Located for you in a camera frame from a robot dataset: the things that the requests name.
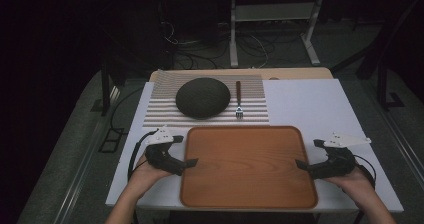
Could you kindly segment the white metal stand frame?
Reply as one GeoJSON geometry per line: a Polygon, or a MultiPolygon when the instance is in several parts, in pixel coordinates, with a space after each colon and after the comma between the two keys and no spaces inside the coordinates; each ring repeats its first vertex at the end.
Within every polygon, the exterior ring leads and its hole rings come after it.
{"type": "Polygon", "coordinates": [[[278,4],[249,4],[238,5],[236,0],[231,0],[230,8],[230,64],[237,68],[238,53],[236,43],[236,24],[240,22],[254,21],[287,21],[307,20],[308,28],[300,35],[304,49],[312,66],[319,66],[320,60],[315,52],[311,38],[318,20],[323,0],[302,3],[278,3],[278,4]]]}

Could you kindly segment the black metal stand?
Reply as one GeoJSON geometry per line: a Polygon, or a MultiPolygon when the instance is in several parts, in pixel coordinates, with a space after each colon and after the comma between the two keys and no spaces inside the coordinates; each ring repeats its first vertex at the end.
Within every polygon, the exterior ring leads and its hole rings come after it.
{"type": "Polygon", "coordinates": [[[95,112],[105,116],[111,106],[112,88],[125,82],[125,70],[120,64],[103,58],[100,61],[101,99],[93,105],[95,112]]]}
{"type": "Polygon", "coordinates": [[[385,111],[389,111],[391,108],[404,107],[404,103],[396,93],[387,91],[388,68],[384,64],[386,53],[387,48],[384,48],[378,58],[377,101],[385,111]]]}

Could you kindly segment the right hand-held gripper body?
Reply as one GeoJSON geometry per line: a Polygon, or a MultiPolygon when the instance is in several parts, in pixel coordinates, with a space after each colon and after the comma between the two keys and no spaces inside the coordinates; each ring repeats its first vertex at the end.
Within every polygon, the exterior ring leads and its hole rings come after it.
{"type": "Polygon", "coordinates": [[[355,155],[349,150],[351,146],[370,144],[369,138],[333,133],[324,141],[325,147],[322,149],[327,154],[327,160],[309,165],[307,172],[313,179],[344,176],[351,173],[355,167],[358,167],[369,180],[372,179],[371,173],[357,163],[355,155]]]}

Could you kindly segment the person's left hand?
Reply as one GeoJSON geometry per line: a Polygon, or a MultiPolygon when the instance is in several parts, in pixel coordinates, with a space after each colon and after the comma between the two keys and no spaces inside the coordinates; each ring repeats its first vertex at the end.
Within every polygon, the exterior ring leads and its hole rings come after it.
{"type": "Polygon", "coordinates": [[[128,181],[130,193],[140,199],[156,182],[168,176],[169,172],[151,166],[145,155],[142,155],[128,181]]]}

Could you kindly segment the metal floor rail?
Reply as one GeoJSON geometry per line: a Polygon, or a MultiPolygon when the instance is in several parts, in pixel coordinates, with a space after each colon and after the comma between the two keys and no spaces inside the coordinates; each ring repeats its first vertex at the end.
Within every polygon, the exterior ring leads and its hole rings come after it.
{"type": "Polygon", "coordinates": [[[374,101],[383,128],[395,149],[424,189],[424,106],[400,101],[374,101]]]}
{"type": "Polygon", "coordinates": [[[108,119],[100,117],[89,129],[81,162],[65,192],[53,224],[100,223],[109,210],[104,204],[107,169],[101,168],[105,157],[98,153],[107,128],[108,119]]]}

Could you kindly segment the dark round bowl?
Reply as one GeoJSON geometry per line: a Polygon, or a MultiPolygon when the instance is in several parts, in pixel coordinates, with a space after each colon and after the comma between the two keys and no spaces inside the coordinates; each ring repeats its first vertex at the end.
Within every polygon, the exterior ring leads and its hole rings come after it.
{"type": "Polygon", "coordinates": [[[229,105],[228,87],[214,78],[196,78],[182,85],[175,102],[181,113],[194,119],[208,119],[223,112],[229,105]]]}

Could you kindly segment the striped placemat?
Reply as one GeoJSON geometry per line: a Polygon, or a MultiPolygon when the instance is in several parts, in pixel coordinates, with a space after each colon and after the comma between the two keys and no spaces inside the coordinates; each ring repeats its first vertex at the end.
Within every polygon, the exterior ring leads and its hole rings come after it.
{"type": "Polygon", "coordinates": [[[144,127],[192,127],[205,125],[268,125],[268,108],[260,75],[195,75],[160,71],[153,83],[150,100],[144,114],[144,127]],[[229,89],[231,99],[220,114],[208,119],[194,119],[181,113],[175,97],[179,88],[196,78],[214,78],[229,89]],[[236,82],[241,82],[241,107],[244,115],[236,118],[236,82]]]}

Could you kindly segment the person's right hand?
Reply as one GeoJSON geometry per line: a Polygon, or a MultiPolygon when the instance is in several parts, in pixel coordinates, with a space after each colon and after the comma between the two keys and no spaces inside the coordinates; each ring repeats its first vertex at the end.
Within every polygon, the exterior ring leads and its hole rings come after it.
{"type": "Polygon", "coordinates": [[[368,198],[374,198],[376,192],[365,174],[357,167],[345,175],[325,178],[325,181],[341,188],[353,201],[362,203],[368,198]]]}

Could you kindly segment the brown wooden tray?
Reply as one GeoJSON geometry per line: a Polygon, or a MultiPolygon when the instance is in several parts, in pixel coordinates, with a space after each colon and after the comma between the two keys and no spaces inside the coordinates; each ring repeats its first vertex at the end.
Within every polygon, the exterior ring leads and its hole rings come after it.
{"type": "Polygon", "coordinates": [[[185,158],[197,161],[182,176],[186,207],[303,210],[318,203],[314,181],[297,167],[308,158],[295,127],[192,128],[185,158]]]}

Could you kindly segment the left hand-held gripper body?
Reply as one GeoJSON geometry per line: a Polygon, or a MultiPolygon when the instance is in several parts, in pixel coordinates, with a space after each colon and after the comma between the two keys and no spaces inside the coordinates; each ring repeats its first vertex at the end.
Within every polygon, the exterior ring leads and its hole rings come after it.
{"type": "Polygon", "coordinates": [[[186,169],[184,162],[169,154],[175,144],[173,136],[167,126],[158,128],[146,141],[145,157],[151,166],[181,176],[186,169]]]}

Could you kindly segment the white board sheet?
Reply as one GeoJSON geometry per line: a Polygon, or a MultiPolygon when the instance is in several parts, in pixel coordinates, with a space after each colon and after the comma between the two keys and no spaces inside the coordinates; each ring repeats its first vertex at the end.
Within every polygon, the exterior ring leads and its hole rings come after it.
{"type": "MultiPolygon", "coordinates": [[[[147,82],[141,94],[129,135],[124,145],[115,176],[105,204],[113,206],[126,185],[127,169],[133,146],[147,131],[142,128],[146,119],[148,101],[153,93],[154,82],[147,82]]],[[[354,137],[365,137],[362,127],[348,98],[336,79],[264,80],[264,93],[271,125],[289,124],[298,129],[306,141],[306,153],[313,162],[324,160],[324,151],[313,146],[313,139],[327,139],[333,132],[354,137]]],[[[389,211],[403,212],[386,173],[380,165],[370,144],[349,147],[356,155],[368,160],[376,170],[376,192],[389,211]]],[[[177,200],[177,186],[181,178],[169,177],[159,181],[147,196],[138,202],[146,207],[183,208],[177,200]]],[[[314,182],[318,191],[318,205],[313,211],[341,212],[356,208],[353,201],[335,185],[322,180],[314,182]]]]}

